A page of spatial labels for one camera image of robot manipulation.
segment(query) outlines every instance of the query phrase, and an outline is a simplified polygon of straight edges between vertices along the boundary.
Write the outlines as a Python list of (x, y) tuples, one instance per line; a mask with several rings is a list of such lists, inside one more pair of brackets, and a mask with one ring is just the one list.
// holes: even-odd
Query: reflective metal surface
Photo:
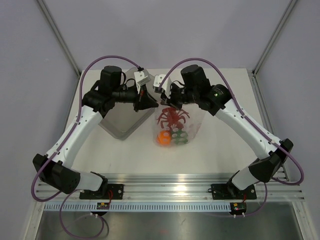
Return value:
[[(248, 204), (248, 212), (257, 207)], [(43, 212), (37, 240), (71, 240), (61, 228), (57, 211)], [(84, 212), (64, 212), (68, 230), (82, 237), (101, 227), (94, 217), (73, 222)], [(202, 212), (109, 212), (106, 229), (98, 239), (108, 240), (302, 240), (292, 205), (268, 203), (257, 215), (233, 219), (228, 213)]]

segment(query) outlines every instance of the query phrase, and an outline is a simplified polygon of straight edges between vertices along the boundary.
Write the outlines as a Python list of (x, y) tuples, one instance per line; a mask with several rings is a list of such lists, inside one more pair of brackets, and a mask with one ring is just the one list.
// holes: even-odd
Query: white table surface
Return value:
[[(172, 80), (182, 81), (180, 70), (176, 69), (170, 75)], [(211, 84), (223, 83), (214, 69), (204, 70)], [(152, 75), (157, 75), (166, 74), (168, 69), (148, 69), (148, 71)], [(94, 82), (100, 78), (100, 72), (100, 70), (90, 70), (87, 73), (83, 84), (84, 93), (89, 91)], [(262, 124), (247, 70), (222, 68), (221, 72), (240, 104)], [(79, 87), (68, 124), (77, 115), (78, 101)], [(246, 142), (224, 122), (208, 112), (196, 137), (190, 143), (171, 148), (155, 145), (153, 121), (152, 115), (124, 141), (113, 138), (97, 125), (77, 154), (72, 168), (102, 174), (219, 174), (235, 173), (256, 159)]]

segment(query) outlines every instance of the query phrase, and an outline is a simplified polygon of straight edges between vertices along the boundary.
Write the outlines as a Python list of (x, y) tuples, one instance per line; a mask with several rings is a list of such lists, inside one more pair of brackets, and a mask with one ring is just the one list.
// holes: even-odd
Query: gray wall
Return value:
[(45, 1), (82, 69), (102, 55), (113, 54), (153, 69), (170, 68), (189, 57), (206, 58), (221, 68), (252, 69), (289, 3), (289, 0)]
[[(319, 43), (320, 1), (300, 1), (259, 73), (275, 132), (293, 141), (292, 153), (304, 169), (302, 189), (315, 226), (320, 226)], [(293, 180), (299, 179), (292, 164), (289, 170)]]
[(32, 159), (61, 135), (77, 79), (33, 0), (2, 1), (0, 32), (0, 238), (17, 240)]

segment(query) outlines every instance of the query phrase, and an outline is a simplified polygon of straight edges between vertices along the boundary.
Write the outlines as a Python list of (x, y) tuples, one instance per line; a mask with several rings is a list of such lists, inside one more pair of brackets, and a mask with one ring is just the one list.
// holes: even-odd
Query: transparent box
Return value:
[[(131, 68), (125, 72), (126, 79), (134, 79), (134, 73), (137, 72), (136, 67)], [(154, 96), (153, 79), (152, 75), (149, 75), (148, 71), (143, 70), (146, 76), (150, 76), (150, 82), (146, 84), (148, 92)], [(127, 86), (131, 87), (134, 84), (133, 81), (129, 81)], [(146, 110), (134, 111), (132, 103), (117, 102), (113, 109), (111, 109), (104, 119), (101, 120), (99, 125), (107, 131), (115, 139), (125, 140), (129, 137), (145, 120), (147, 120), (155, 109), (150, 108)]]
[(159, 105), (154, 112), (154, 142), (163, 147), (190, 143), (197, 135), (205, 114), (197, 104), (185, 104), (181, 110)]

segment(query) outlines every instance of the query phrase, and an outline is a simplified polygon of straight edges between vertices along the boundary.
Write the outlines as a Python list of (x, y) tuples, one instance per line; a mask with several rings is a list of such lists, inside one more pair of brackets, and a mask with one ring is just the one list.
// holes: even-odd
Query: metal frame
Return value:
[(35, 2), (37, 3), (40, 11), (42, 12), (45, 20), (47, 21), (49, 27), (51, 28), (56, 40), (58, 41), (67, 60), (69, 61), (70, 65), (72, 66), (76, 76), (79, 78), (81, 75), (81, 70), (79, 69), (74, 57), (72, 56), (72, 54), (71, 54), (71, 52), (70, 52), (70, 50), (64, 40), (64, 38), (62, 37), (62, 34), (60, 33), (58, 26), (49, 11), (47, 4), (45, 3), (44, 0), (35, 0)]
[[(64, 212), (230, 212), (228, 202), (112, 202), (108, 208), (98, 208), (100, 201), (66, 202), (62, 209)], [(60, 201), (48, 202), (44, 211), (55, 212), (61, 207)]]
[[(50, 28), (52, 29), (57, 41), (59, 42), (63, 52), (70, 65), (73, 67), (75, 74), (80, 78), (81, 71), (75, 62), (72, 54), (70, 53), (68, 46), (66, 45), (50, 11), (45, 3), (45, 0), (35, 0), (42, 11), (45, 19), (47, 20)], [(266, 129), (273, 133), (273, 128), (268, 117), (265, 101), (263, 99), (259, 84), (257, 81), (257, 74), (267, 59), (270, 51), (275, 45), (278, 37), (280, 36), (286, 22), (297, 5), (298, 0), (291, 0), (284, 11), (278, 25), (276, 26), (270, 40), (268, 41), (265, 49), (259, 61), (257, 62), (253, 71), (248, 71), (251, 86), (254, 92), (254, 96), (257, 101), (258, 109), (263, 121), (263, 125)], [(219, 202), (212, 200), (212, 196), (207, 190), (210, 188), (210, 184), (218, 182), (226, 182), (230, 177), (230, 174), (167, 174), (167, 175), (128, 175), (128, 174), (105, 174), (109, 178), (110, 183), (123, 183), (125, 184), (125, 190), (123, 194), (123, 200), (114, 201), (116, 208), (122, 208), (127, 211), (132, 211), (132, 206), (135, 208), (142, 208), (144, 211), (153, 211), (148, 206), (156, 203), (163, 203), (163, 206), (220, 206), (226, 204), (226, 202)], [(283, 180), (288, 180), (288, 175), (285, 168), (281, 168), (277, 173), (277, 177)], [(268, 185), (268, 202), (292, 202), (293, 209), (297, 218), (298, 225), (302, 232), (304, 239), (317, 239), (315, 228), (310, 221), (310, 214), (305, 203), (304, 194), (301, 191), (300, 186), (286, 186), (275, 181), (270, 182)], [(39, 197), (51, 196), (57, 190), (45, 183), (39, 183), (37, 187), (37, 194)], [(264, 198), (264, 186), (262, 184), (256, 185), (256, 193), (258, 200), (261, 201)], [(37, 202), (34, 205), (34, 210), (30, 218), (28, 229), (25, 233), (26, 240), (35, 239), (38, 228), (40, 225), (43, 211), (56, 211), (57, 206), (65, 198), (65, 194), (61, 194), (55, 201), (48, 203)], [(75, 193), (74, 196), (69, 198), (66, 208), (77, 208), (77, 211), (86, 209), (81, 206), (94, 206), (97, 201), (79, 200), (79, 193)]]
[(299, 0), (291, 0), (286, 7), (279, 23), (277, 24), (275, 30), (273, 31), (271, 38), (269, 39), (268, 43), (266, 44), (261, 57), (259, 58), (257, 64), (255, 65), (255, 68), (253, 69), (253, 75), (256, 76), (261, 69), (262, 65), (266, 61), (269, 53), (271, 52), (273, 46), (275, 45), (277, 39), (279, 38), (282, 30), (284, 29), (284, 26), (286, 25), (289, 17), (293, 13), (294, 9), (296, 8), (296, 5)]

